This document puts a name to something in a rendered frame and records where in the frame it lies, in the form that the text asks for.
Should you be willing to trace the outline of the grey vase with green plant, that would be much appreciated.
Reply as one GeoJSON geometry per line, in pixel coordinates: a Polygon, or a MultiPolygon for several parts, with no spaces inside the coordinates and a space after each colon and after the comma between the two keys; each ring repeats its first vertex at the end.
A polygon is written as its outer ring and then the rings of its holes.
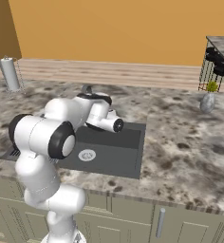
{"type": "Polygon", "coordinates": [[[199,108],[205,113],[211,113],[215,108],[215,92],[218,90],[218,84],[215,81],[209,81],[206,87],[207,93],[200,101],[199,108]]]}

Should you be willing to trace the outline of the dark grey sink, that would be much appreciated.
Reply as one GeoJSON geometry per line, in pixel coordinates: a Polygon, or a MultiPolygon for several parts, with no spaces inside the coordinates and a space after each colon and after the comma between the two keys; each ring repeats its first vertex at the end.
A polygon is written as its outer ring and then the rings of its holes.
{"type": "Polygon", "coordinates": [[[9,125],[9,138],[19,153],[15,171],[21,181],[57,180],[59,168],[138,178],[144,135],[140,123],[128,123],[119,133],[75,129],[68,121],[31,116],[15,118],[9,125]]]}

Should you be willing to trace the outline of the grey paper towel roll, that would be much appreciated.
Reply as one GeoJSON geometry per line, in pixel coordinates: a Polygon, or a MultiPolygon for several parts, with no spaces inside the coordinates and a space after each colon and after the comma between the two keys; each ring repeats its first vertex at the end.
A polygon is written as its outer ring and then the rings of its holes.
{"type": "Polygon", "coordinates": [[[8,90],[11,92],[18,91],[20,85],[13,59],[9,57],[4,57],[0,59],[0,69],[5,78],[8,90]]]}

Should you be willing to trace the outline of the striped island side panel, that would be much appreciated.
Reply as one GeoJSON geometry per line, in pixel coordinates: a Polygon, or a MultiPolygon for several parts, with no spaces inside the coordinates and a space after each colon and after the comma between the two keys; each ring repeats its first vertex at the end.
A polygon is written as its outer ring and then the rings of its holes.
{"type": "Polygon", "coordinates": [[[224,80],[224,76],[220,76],[214,73],[214,67],[215,63],[210,62],[206,60],[206,51],[205,51],[205,56],[203,60],[203,64],[200,70],[200,75],[199,75],[199,85],[198,89],[199,90],[204,90],[206,91],[206,87],[209,81],[215,81],[218,84],[218,90],[219,91],[221,87],[221,83],[224,80]]]}

